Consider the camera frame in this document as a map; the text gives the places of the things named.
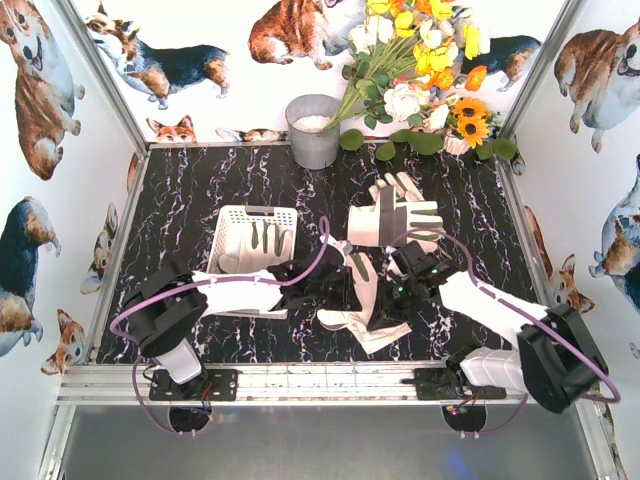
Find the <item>white glove green trim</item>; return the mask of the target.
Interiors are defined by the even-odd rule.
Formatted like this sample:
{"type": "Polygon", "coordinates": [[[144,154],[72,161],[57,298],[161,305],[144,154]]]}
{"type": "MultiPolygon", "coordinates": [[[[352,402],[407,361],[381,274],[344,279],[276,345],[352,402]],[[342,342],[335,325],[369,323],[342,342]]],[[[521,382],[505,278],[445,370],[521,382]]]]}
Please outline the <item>white glove green trim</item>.
{"type": "Polygon", "coordinates": [[[316,318],[327,330],[347,329],[359,342],[367,355],[371,355],[411,332],[407,323],[369,331],[368,326],[374,313],[377,297],[378,275],[370,259],[364,253],[351,254],[346,259],[351,268],[354,288],[361,304],[359,311],[338,311],[321,309],[316,318]]]}

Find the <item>white grey work glove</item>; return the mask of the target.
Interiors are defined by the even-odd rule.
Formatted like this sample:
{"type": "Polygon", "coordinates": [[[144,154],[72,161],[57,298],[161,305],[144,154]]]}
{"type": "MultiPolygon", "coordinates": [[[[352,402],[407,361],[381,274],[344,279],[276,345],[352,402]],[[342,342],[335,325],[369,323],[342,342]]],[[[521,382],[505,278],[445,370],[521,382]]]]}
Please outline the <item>white grey work glove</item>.
{"type": "Polygon", "coordinates": [[[226,274],[246,274],[280,265],[291,259],[293,232],[263,220],[246,224],[241,230],[237,255],[221,255],[218,266],[226,274]]]}

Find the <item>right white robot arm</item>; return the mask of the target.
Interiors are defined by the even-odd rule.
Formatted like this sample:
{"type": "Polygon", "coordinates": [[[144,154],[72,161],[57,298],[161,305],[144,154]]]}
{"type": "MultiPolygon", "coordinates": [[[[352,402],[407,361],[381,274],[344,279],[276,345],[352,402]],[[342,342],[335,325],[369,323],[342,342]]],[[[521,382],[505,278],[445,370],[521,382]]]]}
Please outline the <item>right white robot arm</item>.
{"type": "Polygon", "coordinates": [[[579,310],[519,299],[441,260],[411,241],[385,250],[392,313],[405,319],[421,302],[439,303],[499,335],[510,349],[468,347],[454,362],[474,387],[528,394],[552,413],[562,413],[607,379],[609,370],[579,310]]]}

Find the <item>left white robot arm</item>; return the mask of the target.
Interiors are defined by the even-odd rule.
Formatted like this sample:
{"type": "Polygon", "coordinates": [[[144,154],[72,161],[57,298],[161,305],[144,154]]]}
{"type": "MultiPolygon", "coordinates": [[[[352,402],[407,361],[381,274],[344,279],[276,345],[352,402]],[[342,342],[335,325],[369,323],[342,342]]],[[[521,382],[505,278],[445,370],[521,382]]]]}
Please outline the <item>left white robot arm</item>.
{"type": "Polygon", "coordinates": [[[257,316],[308,303],[340,312],[361,309],[351,268],[331,246],[303,261],[244,274],[190,271],[170,262],[126,297],[115,321],[125,319],[127,337],[140,354],[155,360],[174,384],[186,387],[205,380],[202,361],[187,341],[201,317],[241,311],[257,316]]]}

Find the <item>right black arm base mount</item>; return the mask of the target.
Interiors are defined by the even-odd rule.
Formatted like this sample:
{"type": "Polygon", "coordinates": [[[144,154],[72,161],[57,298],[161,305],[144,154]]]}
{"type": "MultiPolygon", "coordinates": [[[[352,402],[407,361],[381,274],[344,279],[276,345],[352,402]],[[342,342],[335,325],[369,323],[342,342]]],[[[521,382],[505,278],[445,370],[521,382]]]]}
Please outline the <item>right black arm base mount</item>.
{"type": "Polygon", "coordinates": [[[415,368],[413,376],[400,383],[412,386],[419,400],[464,400],[468,397],[503,400],[507,397],[504,388],[472,385],[460,363],[459,358],[454,358],[446,360],[443,366],[415,368]]]}

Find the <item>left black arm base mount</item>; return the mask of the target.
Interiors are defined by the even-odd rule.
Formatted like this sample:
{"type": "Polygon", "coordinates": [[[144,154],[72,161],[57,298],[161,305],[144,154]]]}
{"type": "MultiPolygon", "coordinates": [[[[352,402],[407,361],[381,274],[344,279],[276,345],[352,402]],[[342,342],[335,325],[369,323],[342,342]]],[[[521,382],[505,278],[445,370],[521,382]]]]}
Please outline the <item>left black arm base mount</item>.
{"type": "Polygon", "coordinates": [[[239,371],[236,369],[205,368],[198,376],[184,384],[176,383],[164,370],[156,370],[151,377],[151,401],[210,401],[236,400],[239,371]]]}

